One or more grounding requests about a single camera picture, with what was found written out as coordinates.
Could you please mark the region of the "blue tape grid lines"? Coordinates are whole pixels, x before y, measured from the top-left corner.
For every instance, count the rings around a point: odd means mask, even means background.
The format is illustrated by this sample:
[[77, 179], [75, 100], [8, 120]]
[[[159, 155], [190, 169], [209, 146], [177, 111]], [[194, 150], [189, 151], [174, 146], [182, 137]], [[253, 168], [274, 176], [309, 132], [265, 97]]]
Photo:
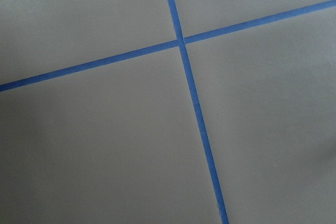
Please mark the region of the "blue tape grid lines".
[[169, 5], [171, 19], [172, 19], [172, 23], [173, 23], [174, 31], [176, 35], [175, 40], [163, 42], [157, 45], [152, 45], [152, 46], [140, 48], [140, 49], [129, 51], [129, 52], [123, 52], [121, 54], [117, 54], [114, 56], [109, 56], [106, 58], [102, 58], [102, 59], [98, 59], [98, 60], [94, 60], [90, 62], [85, 62], [79, 65], [62, 68], [59, 70], [55, 70], [55, 71], [39, 74], [36, 76], [16, 80], [13, 82], [1, 84], [1, 91], [4, 92], [7, 90], [12, 90], [12, 89], [28, 86], [34, 83], [39, 83], [42, 81], [59, 78], [59, 77], [73, 74], [76, 72], [86, 71], [89, 69], [109, 65], [115, 62], [125, 61], [128, 59], [137, 58], [140, 56], [144, 56], [144, 55], [148, 55], [151, 53], [164, 51], [167, 49], [177, 47], [180, 51], [180, 55], [181, 55], [181, 59], [182, 59], [183, 67], [184, 67], [184, 73], [186, 75], [188, 89], [190, 92], [190, 96], [191, 96], [191, 100], [192, 100], [192, 104], [194, 108], [194, 113], [195, 113], [195, 117], [197, 120], [197, 126], [198, 126], [198, 130], [201, 136], [203, 149], [204, 149], [206, 160], [207, 160], [207, 166], [209, 169], [214, 193], [216, 196], [217, 207], [219, 210], [221, 222], [229, 223], [229, 217], [226, 211], [225, 200], [224, 200], [223, 192], [222, 192], [221, 185], [219, 182], [216, 165], [215, 165], [215, 161], [213, 158], [213, 152], [212, 152], [211, 144], [208, 138], [208, 132], [206, 129], [206, 124], [204, 121], [201, 103], [200, 103], [199, 96], [197, 93], [197, 87], [195, 84], [195, 79], [194, 79], [193, 72], [192, 72], [192, 66], [190, 63], [190, 58], [188, 56], [186, 46], [194, 42], [199, 42], [199, 41], [207, 40], [210, 38], [215, 38], [215, 37], [222, 36], [225, 34], [231, 34], [231, 33], [234, 33], [240, 30], [245, 30], [245, 29], [249, 29], [249, 28], [253, 28], [253, 27], [257, 27], [257, 26], [261, 26], [261, 25], [265, 25], [269, 23], [274, 23], [274, 22], [277, 22], [283, 19], [293, 18], [296, 16], [301, 16], [304, 14], [317, 12], [323, 9], [332, 8], [332, 7], [335, 7], [335, 0], [329, 0], [329, 1], [320, 2], [320, 3], [316, 3], [313, 5], [309, 5], [309, 6], [299, 7], [299, 8], [291, 9], [285, 12], [276, 13], [276, 14], [272, 14], [272, 15], [257, 18], [257, 19], [248, 20], [246, 22], [205, 31], [205, 32], [187, 36], [187, 37], [183, 35], [182, 25], [181, 25], [180, 18], [178, 16], [178, 10], [176, 7], [176, 1], [167, 0], [167, 2]]

